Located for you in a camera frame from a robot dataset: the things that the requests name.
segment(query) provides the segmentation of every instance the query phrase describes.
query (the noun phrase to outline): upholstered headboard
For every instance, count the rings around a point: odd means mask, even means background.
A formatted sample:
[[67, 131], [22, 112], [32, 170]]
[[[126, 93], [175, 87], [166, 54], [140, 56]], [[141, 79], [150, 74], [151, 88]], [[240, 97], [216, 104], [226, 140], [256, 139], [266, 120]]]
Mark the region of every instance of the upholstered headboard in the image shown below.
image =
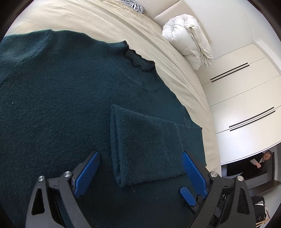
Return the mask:
[[209, 43], [212, 42], [203, 24], [185, 0], [137, 0], [137, 2], [144, 6], [144, 13], [160, 26], [163, 26], [169, 19], [184, 13], [194, 16]]

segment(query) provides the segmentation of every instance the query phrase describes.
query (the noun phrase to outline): person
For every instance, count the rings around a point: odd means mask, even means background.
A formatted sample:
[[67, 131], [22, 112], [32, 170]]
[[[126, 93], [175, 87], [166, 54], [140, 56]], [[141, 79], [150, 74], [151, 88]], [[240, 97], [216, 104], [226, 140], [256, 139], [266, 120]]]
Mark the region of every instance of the person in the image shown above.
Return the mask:
[[271, 158], [271, 151], [267, 150], [264, 153], [253, 155], [240, 161], [229, 163], [226, 168], [222, 169], [222, 176], [226, 174], [228, 178], [234, 178], [242, 175], [244, 178], [250, 178], [259, 173], [259, 169], [264, 162]]

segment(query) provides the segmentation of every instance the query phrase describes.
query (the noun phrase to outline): knit fabric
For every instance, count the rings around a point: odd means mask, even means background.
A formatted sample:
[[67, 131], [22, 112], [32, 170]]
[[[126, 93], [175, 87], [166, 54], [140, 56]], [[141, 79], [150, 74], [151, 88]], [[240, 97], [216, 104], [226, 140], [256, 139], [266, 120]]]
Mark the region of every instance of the knit fabric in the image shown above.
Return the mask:
[[[78, 203], [93, 227], [185, 227], [192, 214], [178, 190], [186, 175], [120, 188], [110, 147], [110, 108], [198, 127], [127, 43], [72, 31], [11, 35], [0, 44], [0, 203], [25, 226], [38, 176], [59, 177], [93, 151], [101, 164]], [[202, 143], [202, 135], [194, 138]], [[198, 157], [204, 161], [203, 151]]]
[[200, 127], [139, 114], [117, 105], [111, 107], [110, 140], [113, 172], [120, 187], [183, 175], [182, 153], [201, 156]]

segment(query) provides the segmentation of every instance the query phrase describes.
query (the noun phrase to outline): white wall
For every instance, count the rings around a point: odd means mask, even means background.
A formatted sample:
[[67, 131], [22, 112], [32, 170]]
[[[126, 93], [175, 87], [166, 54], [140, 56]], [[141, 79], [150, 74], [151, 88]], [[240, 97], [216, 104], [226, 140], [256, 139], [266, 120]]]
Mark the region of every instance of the white wall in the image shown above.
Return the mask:
[[281, 59], [281, 42], [247, 0], [185, 0], [212, 39], [214, 58], [262, 40]]

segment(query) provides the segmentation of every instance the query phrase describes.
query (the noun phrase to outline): pillow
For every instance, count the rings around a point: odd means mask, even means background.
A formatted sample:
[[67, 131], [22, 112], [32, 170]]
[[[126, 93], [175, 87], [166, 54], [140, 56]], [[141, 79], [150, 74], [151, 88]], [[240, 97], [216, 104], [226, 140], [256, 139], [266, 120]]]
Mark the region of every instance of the pillow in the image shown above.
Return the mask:
[[136, 10], [139, 13], [143, 13], [144, 7], [139, 4], [138, 2], [134, 0], [120, 0], [121, 2], [124, 2], [126, 5], [132, 7], [134, 10]]

